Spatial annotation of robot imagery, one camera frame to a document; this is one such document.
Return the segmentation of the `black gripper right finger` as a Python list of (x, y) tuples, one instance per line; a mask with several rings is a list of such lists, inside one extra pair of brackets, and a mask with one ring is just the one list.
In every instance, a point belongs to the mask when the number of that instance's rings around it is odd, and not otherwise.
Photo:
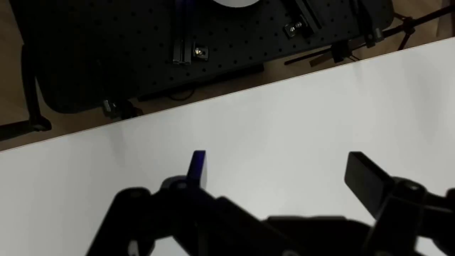
[(416, 181), (390, 177), (363, 153), (349, 154), (345, 183), (375, 218), (365, 256), (424, 256), (420, 238), (455, 256), (454, 188), (444, 197), (432, 194)]

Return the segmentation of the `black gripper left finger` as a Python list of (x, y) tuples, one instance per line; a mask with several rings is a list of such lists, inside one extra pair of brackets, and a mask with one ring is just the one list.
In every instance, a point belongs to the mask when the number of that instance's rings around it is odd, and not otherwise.
[(203, 188), (205, 151), (195, 151), (187, 175), (119, 193), (87, 256), (153, 256), (174, 238), (188, 256), (304, 256), (302, 248), (227, 198)]

